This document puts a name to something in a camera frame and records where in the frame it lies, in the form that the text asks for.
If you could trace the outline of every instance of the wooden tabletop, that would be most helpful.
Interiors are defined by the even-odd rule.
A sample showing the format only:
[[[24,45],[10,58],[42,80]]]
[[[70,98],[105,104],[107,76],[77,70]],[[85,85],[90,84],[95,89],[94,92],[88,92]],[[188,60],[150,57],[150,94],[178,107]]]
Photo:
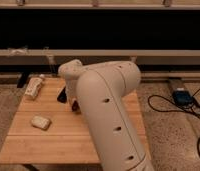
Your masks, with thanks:
[[[47,78],[35,101],[22,98],[0,152],[0,164],[99,163],[83,115],[74,114],[68,104],[57,102],[64,86],[63,79]],[[150,157],[136,92],[123,100]],[[35,115],[52,120],[47,131],[31,126]]]

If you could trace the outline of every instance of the table leg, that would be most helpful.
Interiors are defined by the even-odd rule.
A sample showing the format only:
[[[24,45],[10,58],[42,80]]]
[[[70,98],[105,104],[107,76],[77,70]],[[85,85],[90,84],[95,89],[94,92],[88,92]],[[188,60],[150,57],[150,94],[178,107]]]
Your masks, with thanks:
[[[23,167],[28,169],[29,171],[39,171],[36,167],[34,167],[32,164],[23,164]]]

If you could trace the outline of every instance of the power cord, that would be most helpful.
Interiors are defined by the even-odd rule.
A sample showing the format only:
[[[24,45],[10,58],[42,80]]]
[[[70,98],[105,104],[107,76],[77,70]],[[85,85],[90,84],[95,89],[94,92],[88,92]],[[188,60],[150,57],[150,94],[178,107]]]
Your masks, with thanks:
[[[196,106],[197,108],[200,109],[200,105],[197,103],[197,101],[196,101],[196,99],[195,99],[195,97],[194,97],[194,96],[195,96],[197,93],[199,93],[199,92],[200,92],[200,87],[199,87],[198,90],[196,90],[196,92],[192,95],[193,103],[190,104],[189,106],[183,106],[183,107],[182,107],[182,106],[178,106],[178,105],[176,105],[174,102],[172,102],[171,100],[169,100],[168,98],[163,97],[163,96],[161,96],[161,95],[156,95],[156,94],[151,95],[151,96],[148,97],[148,105],[149,105],[154,111],[157,111],[157,112],[184,112],[184,113],[186,113],[186,114],[195,116],[196,118],[198,118],[198,119],[200,120],[200,113],[196,112],[195,109],[194,109],[194,106]],[[161,98],[161,99],[163,99],[163,100],[169,102],[169,103],[172,104],[173,106],[177,107],[178,110],[176,110],[176,109],[172,109],[172,110],[162,110],[162,109],[155,108],[155,107],[152,105],[152,103],[151,103],[151,100],[152,100],[153,98],[155,98],[155,97]],[[200,158],[200,136],[198,137],[196,146],[197,146],[197,153],[198,153],[198,156],[199,156],[199,158]]]

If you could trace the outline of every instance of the black panel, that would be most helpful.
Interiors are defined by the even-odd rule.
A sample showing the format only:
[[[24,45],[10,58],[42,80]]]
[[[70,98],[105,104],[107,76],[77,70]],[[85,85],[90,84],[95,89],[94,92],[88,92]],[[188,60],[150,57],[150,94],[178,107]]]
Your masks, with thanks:
[[[0,49],[200,49],[200,11],[0,9]]]

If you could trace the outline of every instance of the terrazzo floor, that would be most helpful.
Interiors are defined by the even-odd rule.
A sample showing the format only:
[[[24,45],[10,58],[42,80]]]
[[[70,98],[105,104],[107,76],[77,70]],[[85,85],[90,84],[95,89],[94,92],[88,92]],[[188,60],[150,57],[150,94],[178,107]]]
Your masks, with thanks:
[[[186,83],[195,92],[200,83]],[[0,84],[0,149],[25,87],[16,84]],[[200,122],[183,113],[158,113],[149,108],[147,98],[152,94],[170,97],[167,83],[141,83],[137,89],[144,124],[149,140],[152,162],[156,171],[200,171],[200,159],[196,151]],[[171,105],[155,99],[159,108]],[[100,166],[90,165],[36,165],[41,171],[101,171]],[[0,165],[0,171],[26,171],[21,165]]]

